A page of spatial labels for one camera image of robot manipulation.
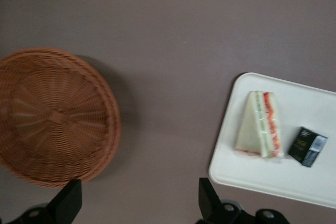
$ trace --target white plastic tray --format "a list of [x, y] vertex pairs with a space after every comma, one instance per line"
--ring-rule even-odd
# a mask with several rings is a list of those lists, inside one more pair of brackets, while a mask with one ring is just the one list
[[[234, 150], [249, 91], [275, 93], [285, 153], [301, 126], [328, 137], [311, 168], [290, 156], [276, 161]], [[235, 82], [211, 161], [218, 183], [336, 208], [336, 93], [256, 73]]]

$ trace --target sandwich package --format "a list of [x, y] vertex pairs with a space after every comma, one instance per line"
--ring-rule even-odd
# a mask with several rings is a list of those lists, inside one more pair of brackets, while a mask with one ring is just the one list
[[235, 150], [261, 157], [283, 157], [278, 108], [273, 92], [248, 94]]

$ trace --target black packet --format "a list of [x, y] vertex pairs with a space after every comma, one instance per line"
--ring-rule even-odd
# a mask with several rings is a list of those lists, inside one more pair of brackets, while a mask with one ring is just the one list
[[327, 139], [328, 138], [325, 136], [322, 136], [305, 127], [301, 127], [301, 130], [295, 138], [288, 154], [302, 165], [311, 167], [317, 156], [322, 151]]

